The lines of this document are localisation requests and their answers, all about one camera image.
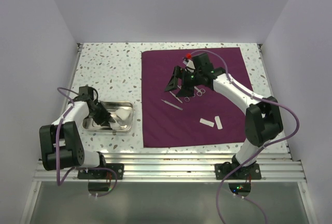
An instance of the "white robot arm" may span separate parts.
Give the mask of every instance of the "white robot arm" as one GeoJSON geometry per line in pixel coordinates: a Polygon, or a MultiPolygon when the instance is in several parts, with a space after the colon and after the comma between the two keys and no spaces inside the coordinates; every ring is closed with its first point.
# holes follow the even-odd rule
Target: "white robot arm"
{"type": "MultiPolygon", "coordinates": [[[[228,174],[239,164],[252,157],[238,171],[239,175],[245,176],[256,162],[256,157],[253,157],[254,154],[265,142],[274,139],[283,130],[279,107],[254,99],[252,96],[258,98],[263,98],[263,96],[254,94],[253,91],[236,82],[231,75],[228,74],[229,77],[227,77],[223,68],[214,68],[206,53],[192,57],[192,60],[187,58],[184,58],[184,60],[186,67],[176,66],[174,68],[165,91],[177,89],[177,81],[181,79],[182,85],[180,91],[176,94],[177,97],[191,97],[193,96],[194,86],[204,85],[222,94],[241,109],[245,115],[244,131],[246,140],[239,152],[232,158],[230,166],[226,166],[227,169],[224,174],[228,174]],[[247,94],[236,88],[232,82],[235,82],[247,94]]],[[[277,102],[272,96],[267,99],[277,102]]]]}
{"type": "Polygon", "coordinates": [[[43,166],[46,170],[56,169],[56,130],[60,124],[60,167],[104,167],[105,159],[100,152],[84,150],[77,127],[85,118],[91,117],[98,125],[109,126],[115,122],[98,98],[94,98],[94,88],[79,88],[78,96],[73,99],[64,114],[51,125],[39,129],[39,139],[43,166]]]}

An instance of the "white enclosure wall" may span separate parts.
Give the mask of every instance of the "white enclosure wall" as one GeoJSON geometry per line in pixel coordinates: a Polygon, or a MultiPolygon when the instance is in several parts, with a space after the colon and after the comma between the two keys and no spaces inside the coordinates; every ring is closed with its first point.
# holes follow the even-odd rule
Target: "white enclosure wall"
{"type": "Polygon", "coordinates": [[[0,223],[18,223],[76,44],[54,0],[0,0],[0,223]]]}
{"type": "MultiPolygon", "coordinates": [[[[274,94],[300,118],[289,145],[303,162],[321,223],[332,220],[331,50],[331,0],[289,0],[263,45],[274,94]]],[[[294,120],[283,117],[289,133],[294,120]]]]}
{"type": "Polygon", "coordinates": [[[288,0],[55,0],[77,42],[262,43],[288,0]]]}

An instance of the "stainless steel tray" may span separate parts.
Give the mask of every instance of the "stainless steel tray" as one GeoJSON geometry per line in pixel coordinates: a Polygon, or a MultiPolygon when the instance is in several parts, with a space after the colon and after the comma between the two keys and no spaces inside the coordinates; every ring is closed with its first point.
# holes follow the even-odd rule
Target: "stainless steel tray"
{"type": "Polygon", "coordinates": [[[133,111],[134,111],[134,105],[129,101],[119,101],[119,102],[107,102],[102,101],[101,102],[106,110],[112,115],[112,117],[120,124],[119,129],[111,129],[110,127],[101,127],[100,125],[97,125],[92,118],[85,119],[83,121],[83,128],[89,131],[103,131],[103,132],[128,132],[131,129],[132,125],[132,119],[133,119],[133,111]],[[122,121],[119,117],[115,116],[115,111],[117,109],[123,108],[125,110],[130,110],[129,117],[122,121]]]}

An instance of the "white rectangular block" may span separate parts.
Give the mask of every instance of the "white rectangular block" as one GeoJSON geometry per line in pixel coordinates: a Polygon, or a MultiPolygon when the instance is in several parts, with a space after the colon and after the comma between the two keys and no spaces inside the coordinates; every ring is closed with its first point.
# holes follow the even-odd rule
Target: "white rectangular block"
{"type": "Polygon", "coordinates": [[[219,116],[214,117],[214,121],[216,121],[218,130],[223,128],[223,125],[222,125],[222,122],[220,121],[219,116]]]}
{"type": "Polygon", "coordinates": [[[206,119],[202,119],[202,118],[201,118],[201,120],[200,120],[199,122],[202,123],[202,124],[206,124],[206,125],[208,125],[208,126],[210,126],[210,127],[214,127],[214,123],[211,122],[211,121],[208,121],[208,120],[206,120],[206,119]]]}

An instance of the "purple cloth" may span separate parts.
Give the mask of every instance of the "purple cloth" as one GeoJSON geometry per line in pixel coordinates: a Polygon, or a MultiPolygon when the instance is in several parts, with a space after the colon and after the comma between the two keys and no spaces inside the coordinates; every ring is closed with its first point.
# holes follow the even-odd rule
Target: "purple cloth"
{"type": "MultiPolygon", "coordinates": [[[[240,48],[207,49],[225,59],[228,71],[239,83],[252,90],[240,48]]],[[[203,96],[191,97],[189,102],[180,98],[181,104],[169,92],[164,92],[173,69],[184,67],[182,58],[193,52],[184,50],[152,50],[142,53],[142,109],[144,147],[180,147],[237,143],[245,140],[244,114],[227,98],[204,86],[203,96]],[[166,100],[181,107],[178,110],[167,105],[166,100]],[[209,127],[201,124],[201,118],[214,122],[219,116],[223,129],[216,124],[209,127]]],[[[223,67],[221,60],[209,54],[214,67],[223,67]]]]}

